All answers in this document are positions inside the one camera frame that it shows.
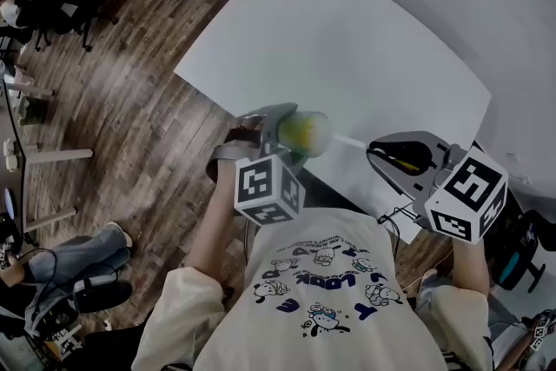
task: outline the hand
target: hand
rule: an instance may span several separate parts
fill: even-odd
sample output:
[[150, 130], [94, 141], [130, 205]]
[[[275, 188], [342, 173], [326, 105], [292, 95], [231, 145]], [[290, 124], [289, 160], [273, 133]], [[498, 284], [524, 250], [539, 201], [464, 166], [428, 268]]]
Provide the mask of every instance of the hand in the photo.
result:
[[[254, 117], [250, 119], [244, 119], [240, 123], [237, 123], [235, 127], [243, 127], [244, 129], [262, 129], [262, 119], [260, 117]], [[255, 147], [251, 142], [247, 141], [230, 141], [225, 145], [236, 145], [245, 147]], [[216, 188], [224, 192], [233, 192], [235, 188], [235, 161], [231, 159], [219, 159], [218, 160], [218, 180], [216, 181]]]

